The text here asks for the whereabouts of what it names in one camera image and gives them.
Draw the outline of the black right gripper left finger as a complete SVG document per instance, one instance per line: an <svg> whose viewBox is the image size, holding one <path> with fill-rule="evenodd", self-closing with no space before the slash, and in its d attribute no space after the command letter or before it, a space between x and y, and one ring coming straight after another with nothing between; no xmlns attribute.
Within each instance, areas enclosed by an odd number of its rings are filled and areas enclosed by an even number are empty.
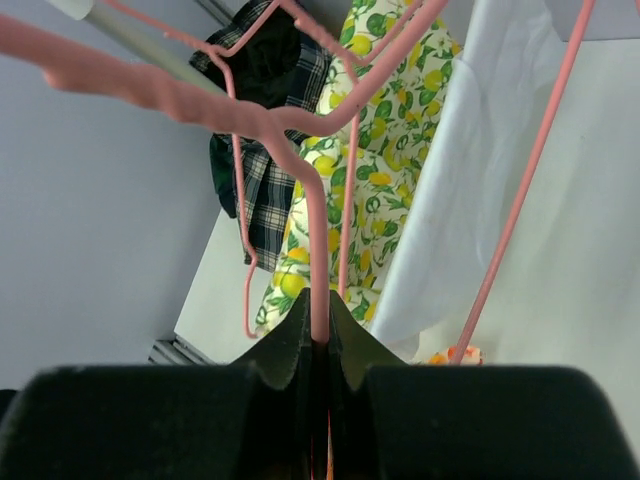
<svg viewBox="0 0 640 480"><path fill-rule="evenodd" d="M229 364L38 374L2 420L2 477L310 478L308 310Z"/></svg>

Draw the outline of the navy white plaid skirt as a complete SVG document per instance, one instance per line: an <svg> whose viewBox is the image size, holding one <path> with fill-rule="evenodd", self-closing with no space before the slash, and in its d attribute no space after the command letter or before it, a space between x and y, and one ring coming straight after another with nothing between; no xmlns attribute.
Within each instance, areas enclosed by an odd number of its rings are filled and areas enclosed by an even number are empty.
<svg viewBox="0 0 640 480"><path fill-rule="evenodd" d="M230 49L251 28L272 1L249 1L231 23L214 32L207 43ZM312 37L296 28L294 19L279 8L235 55L226 60L234 78L235 105L249 105L258 118L243 129L241 157L249 241L257 268L271 272L285 235L295 179L273 159L266 141L273 130L281 143L297 149L306 134L284 129L273 110L295 107L313 112L328 75L331 56ZM209 143L215 193L224 212L240 226L231 136L215 132Z"/></svg>

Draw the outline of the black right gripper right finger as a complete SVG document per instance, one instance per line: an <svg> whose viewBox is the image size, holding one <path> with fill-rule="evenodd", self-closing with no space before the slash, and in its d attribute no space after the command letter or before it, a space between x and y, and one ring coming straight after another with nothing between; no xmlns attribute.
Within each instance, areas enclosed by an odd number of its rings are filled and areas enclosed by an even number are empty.
<svg viewBox="0 0 640 480"><path fill-rule="evenodd" d="M608 399L565 367L410 365L330 297L337 479L635 479Z"/></svg>

